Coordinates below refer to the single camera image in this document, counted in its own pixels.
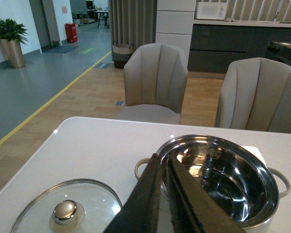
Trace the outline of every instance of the red trash bin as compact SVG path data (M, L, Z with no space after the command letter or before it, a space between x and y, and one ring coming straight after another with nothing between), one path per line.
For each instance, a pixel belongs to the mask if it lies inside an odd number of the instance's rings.
M67 42L68 43L77 42L78 36L77 36L76 24L75 23L66 23L65 28L66 28L66 34L67 34Z

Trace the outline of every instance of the office chair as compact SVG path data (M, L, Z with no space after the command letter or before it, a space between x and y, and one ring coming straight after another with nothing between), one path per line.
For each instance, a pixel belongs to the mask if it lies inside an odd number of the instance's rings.
M124 66L122 120L181 123L188 78L183 50L167 44L140 46Z
M215 127L291 133L291 67L266 58L232 62Z

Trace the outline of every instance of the gray curtain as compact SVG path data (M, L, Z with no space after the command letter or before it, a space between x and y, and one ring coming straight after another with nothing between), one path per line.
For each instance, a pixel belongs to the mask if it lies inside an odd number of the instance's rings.
M155 42L157 0L109 0L111 42L135 48Z

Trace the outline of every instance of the pot handle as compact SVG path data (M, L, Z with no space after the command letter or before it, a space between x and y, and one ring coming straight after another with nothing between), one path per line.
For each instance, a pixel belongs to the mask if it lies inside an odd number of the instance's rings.
M274 169L274 168L271 168L271 167L269 167L268 169L269 169L269 171L270 171L273 175L277 176L277 177L278 177L279 179L281 179L282 182L285 184L287 190L284 191L284 192L279 193L279 199L284 198L284 197L287 196L287 195L290 193L290 191L291 191L291 184L290 184L289 180L288 180L287 177L286 177L284 174L282 174L280 171L278 171L278 170L276 170L276 169Z
M135 177L136 177L137 180L140 179L140 175L139 175L139 173L138 173L138 169L139 169L139 167L140 167L142 164L148 164L149 161L150 161L150 159L151 159L151 158L145 158L145 159L142 159L142 160L140 160L140 161L138 161L138 162L136 163L136 166L135 166Z

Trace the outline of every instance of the gray floor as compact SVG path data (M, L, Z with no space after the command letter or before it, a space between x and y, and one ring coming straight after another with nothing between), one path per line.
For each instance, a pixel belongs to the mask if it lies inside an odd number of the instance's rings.
M0 140L69 83L111 51L110 29L97 24L79 26L78 46L68 53L25 55L25 67L0 69ZM79 54L96 48L89 54ZM112 62L108 55L104 62Z

